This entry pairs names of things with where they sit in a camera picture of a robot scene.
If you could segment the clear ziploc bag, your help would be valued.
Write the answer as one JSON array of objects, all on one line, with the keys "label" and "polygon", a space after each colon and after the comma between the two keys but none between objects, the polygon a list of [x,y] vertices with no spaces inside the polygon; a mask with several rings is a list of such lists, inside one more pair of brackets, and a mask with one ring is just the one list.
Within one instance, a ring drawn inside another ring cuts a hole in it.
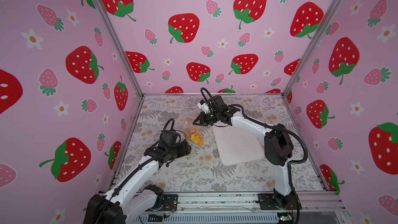
[{"label": "clear ziploc bag", "polygon": [[194,118],[186,116],[183,119],[183,132],[187,139],[198,146],[204,145],[204,137],[199,127],[193,124]]}]

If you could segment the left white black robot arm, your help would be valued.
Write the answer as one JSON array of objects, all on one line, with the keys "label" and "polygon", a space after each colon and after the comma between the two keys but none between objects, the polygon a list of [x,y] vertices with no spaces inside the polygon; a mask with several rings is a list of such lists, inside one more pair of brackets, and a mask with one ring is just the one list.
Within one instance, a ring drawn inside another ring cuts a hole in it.
[{"label": "left white black robot arm", "polygon": [[164,191],[144,183],[162,165],[191,153],[187,141],[170,145],[158,141],[145,151],[139,164],[121,182],[104,194],[94,195],[88,202],[84,224],[130,224],[149,209],[164,206]]}]

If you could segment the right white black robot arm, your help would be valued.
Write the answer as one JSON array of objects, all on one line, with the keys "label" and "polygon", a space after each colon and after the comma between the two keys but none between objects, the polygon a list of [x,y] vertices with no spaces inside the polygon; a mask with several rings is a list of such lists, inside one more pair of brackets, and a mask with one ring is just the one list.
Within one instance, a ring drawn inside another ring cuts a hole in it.
[{"label": "right white black robot arm", "polygon": [[274,205],[278,209],[287,209],[291,205],[299,208],[291,176],[293,143],[289,137],[293,132],[284,125],[268,125],[247,116],[237,107],[219,108],[213,112],[200,112],[193,121],[194,125],[213,126],[217,122],[240,128],[264,142],[265,158],[273,165],[275,187],[273,189]]}]

